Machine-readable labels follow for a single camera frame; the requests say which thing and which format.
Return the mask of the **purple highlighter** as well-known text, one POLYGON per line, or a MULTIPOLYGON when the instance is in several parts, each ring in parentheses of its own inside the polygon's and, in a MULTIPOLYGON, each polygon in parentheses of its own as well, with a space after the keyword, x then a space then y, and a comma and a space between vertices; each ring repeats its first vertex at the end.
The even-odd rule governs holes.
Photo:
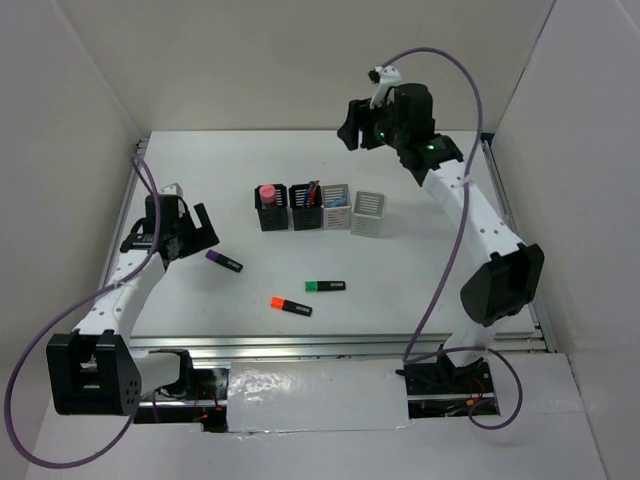
POLYGON ((208 250, 205 256, 208 260, 236 273, 240 273, 244 268, 244 266, 238 261, 214 250, 208 250))

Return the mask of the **pink capped pen tube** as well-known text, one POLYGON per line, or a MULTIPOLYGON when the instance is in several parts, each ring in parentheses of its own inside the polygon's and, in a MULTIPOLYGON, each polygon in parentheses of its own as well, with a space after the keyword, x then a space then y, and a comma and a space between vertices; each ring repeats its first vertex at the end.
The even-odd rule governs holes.
POLYGON ((260 208, 262 210, 278 207, 278 190, 273 184, 261 185, 258 188, 260 208))

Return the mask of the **blue ballpoint pen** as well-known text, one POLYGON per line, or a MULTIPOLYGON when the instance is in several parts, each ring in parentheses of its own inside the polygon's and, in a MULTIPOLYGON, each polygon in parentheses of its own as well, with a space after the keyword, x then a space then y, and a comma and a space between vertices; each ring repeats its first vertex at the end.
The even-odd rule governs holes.
POLYGON ((309 206, 310 201, 311 201, 311 196, 312 196, 312 193, 314 192, 314 190, 315 190, 315 183, 314 182, 310 182, 308 184, 308 186, 307 186, 307 190, 305 192, 304 200, 303 200, 303 206, 305 208, 307 208, 309 206))

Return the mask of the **blue eraser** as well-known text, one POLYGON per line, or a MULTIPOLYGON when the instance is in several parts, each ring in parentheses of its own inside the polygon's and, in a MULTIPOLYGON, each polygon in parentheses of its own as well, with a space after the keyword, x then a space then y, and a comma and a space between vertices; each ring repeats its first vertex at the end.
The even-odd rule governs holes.
POLYGON ((329 201, 327 203, 327 207, 328 208, 339 208, 339 207, 346 206, 347 203, 348 203, 348 199, 346 197, 340 197, 340 198, 334 199, 332 201, 329 201))

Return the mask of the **green highlighter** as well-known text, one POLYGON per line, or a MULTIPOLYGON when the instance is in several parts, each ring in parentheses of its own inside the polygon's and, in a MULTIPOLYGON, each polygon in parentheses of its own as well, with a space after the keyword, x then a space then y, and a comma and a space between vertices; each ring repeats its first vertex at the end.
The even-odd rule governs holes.
POLYGON ((304 289, 306 292, 344 291, 346 283, 344 281, 307 281, 304 289))

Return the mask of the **orange eraser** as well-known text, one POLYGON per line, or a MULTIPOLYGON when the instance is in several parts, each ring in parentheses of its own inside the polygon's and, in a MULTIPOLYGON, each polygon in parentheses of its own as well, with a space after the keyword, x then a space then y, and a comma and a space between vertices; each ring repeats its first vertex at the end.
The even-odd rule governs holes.
POLYGON ((328 210, 328 221, 331 225, 343 225, 347 217, 347 209, 336 208, 328 210))

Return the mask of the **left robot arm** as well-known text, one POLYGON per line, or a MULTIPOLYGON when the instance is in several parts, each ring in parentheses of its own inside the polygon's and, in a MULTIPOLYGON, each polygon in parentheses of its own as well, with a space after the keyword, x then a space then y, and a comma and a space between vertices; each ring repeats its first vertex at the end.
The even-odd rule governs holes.
POLYGON ((176 399, 196 390, 197 374, 185 350, 161 348, 134 355, 133 328, 146 300, 179 260, 219 242, 203 204, 187 206, 178 184, 147 197, 145 215, 122 242, 101 295, 68 334, 46 347, 55 410, 60 415, 133 415, 142 398, 164 389, 176 399))

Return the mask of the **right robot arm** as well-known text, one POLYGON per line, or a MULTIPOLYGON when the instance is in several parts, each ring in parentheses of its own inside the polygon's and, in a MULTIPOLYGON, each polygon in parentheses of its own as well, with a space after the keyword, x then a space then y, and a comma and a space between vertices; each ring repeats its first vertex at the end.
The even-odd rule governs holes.
POLYGON ((392 148, 458 227, 454 246, 467 248, 474 272, 460 290, 467 319, 445 342, 448 360, 438 365, 436 379, 444 390, 460 391, 471 379, 469 366, 505 320, 533 301, 544 253, 506 225, 472 179, 471 161, 450 137, 436 132, 426 86, 388 86, 372 98, 350 101, 337 136, 350 151, 392 148))

